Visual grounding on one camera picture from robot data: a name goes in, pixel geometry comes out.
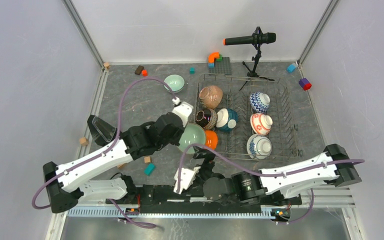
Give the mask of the teal block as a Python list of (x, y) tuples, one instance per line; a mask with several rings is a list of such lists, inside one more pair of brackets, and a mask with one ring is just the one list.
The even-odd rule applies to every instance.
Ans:
[(156, 166), (153, 163), (149, 163), (144, 169), (144, 174), (150, 176), (155, 170)]

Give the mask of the mint green flower bowl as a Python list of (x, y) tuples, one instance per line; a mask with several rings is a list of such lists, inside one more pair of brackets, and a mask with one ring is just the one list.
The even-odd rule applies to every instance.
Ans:
[(184, 129), (184, 132), (179, 140), (179, 146), (177, 147), (181, 152), (184, 152), (187, 146), (191, 144), (206, 143), (205, 130), (195, 123), (188, 123)]

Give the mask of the orange bowl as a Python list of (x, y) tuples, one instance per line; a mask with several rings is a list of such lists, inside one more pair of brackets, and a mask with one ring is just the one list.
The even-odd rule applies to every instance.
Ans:
[(217, 148), (219, 138), (215, 131), (213, 130), (205, 130), (205, 145), (213, 150)]

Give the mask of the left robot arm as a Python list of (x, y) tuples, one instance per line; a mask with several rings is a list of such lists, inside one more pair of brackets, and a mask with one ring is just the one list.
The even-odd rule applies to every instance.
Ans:
[(52, 213), (62, 213), (84, 201), (106, 199), (133, 203), (137, 190), (130, 176), (116, 180), (94, 177), (118, 165), (153, 155), (168, 144), (179, 146), (188, 124), (189, 113), (168, 112), (156, 121), (145, 122), (119, 132), (102, 148), (69, 163), (43, 165), (44, 185)]

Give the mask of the pink speckled bowl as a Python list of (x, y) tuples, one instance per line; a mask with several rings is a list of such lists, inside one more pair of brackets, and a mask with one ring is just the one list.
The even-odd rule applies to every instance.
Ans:
[(216, 109), (223, 98), (223, 90), (216, 85), (203, 87), (198, 93), (201, 104), (209, 109)]

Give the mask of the blue floral white bowl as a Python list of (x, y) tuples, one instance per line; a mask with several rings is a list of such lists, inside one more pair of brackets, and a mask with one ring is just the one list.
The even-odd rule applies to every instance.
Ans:
[(273, 146), (266, 136), (253, 134), (248, 138), (245, 149), (252, 160), (263, 160), (271, 155)]

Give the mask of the pale green ribbed bowl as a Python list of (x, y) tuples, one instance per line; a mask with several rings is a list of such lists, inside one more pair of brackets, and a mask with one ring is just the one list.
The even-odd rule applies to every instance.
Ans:
[(171, 74), (164, 79), (164, 82), (171, 88), (174, 93), (179, 93), (183, 90), (186, 82), (185, 79), (178, 74)]

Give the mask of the red and white bowl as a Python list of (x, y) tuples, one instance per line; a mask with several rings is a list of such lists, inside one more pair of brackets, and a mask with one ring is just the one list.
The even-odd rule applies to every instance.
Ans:
[(250, 117), (250, 125), (256, 134), (266, 136), (271, 131), (273, 119), (263, 113), (254, 113)]

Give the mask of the black microphone orange tip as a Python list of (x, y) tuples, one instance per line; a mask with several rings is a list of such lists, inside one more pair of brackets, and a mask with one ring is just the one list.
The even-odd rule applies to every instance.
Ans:
[(262, 45), (274, 43), (277, 39), (277, 35), (274, 32), (257, 33), (250, 36), (230, 37), (223, 40), (225, 46), (231, 45)]

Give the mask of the red orange small block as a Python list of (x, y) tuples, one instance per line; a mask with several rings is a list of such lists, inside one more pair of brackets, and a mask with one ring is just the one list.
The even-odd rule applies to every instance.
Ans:
[(148, 71), (147, 70), (143, 70), (141, 73), (142, 73), (143, 77), (147, 77), (148, 76)]

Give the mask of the blue zigzag pattern bowl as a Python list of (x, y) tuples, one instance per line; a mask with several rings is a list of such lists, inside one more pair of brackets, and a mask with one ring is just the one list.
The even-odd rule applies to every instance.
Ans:
[(267, 114), (271, 99), (266, 93), (253, 92), (249, 96), (249, 102), (255, 113)]

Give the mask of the grey building block baseplate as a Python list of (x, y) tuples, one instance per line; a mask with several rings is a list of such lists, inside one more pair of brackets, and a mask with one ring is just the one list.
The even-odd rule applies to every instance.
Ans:
[(207, 65), (208, 72), (213, 75), (231, 75), (233, 72), (230, 57), (223, 57), (221, 61), (215, 61), (213, 63), (208, 63)]

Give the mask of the light blue block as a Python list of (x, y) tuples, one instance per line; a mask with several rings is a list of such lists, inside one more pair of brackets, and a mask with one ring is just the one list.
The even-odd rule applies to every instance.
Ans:
[(294, 62), (294, 63), (290, 64), (290, 65), (286, 68), (286, 71), (287, 71), (288, 73), (292, 73), (292, 72), (294, 72), (297, 68), (298, 68), (298, 65)]

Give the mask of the dark brown patterned bowl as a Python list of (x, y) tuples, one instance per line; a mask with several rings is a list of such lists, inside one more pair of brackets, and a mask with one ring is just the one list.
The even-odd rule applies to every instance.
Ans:
[(203, 108), (195, 114), (195, 123), (204, 130), (212, 130), (218, 120), (217, 113), (214, 109)]

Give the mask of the purple and red block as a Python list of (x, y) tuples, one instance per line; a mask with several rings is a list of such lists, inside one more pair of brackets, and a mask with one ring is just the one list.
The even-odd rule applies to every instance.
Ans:
[(310, 83), (310, 81), (307, 78), (300, 79), (298, 84), (300, 85), (300, 87), (304, 91), (307, 91), (307, 90), (311, 89), (311, 87), (312, 87), (312, 84)]

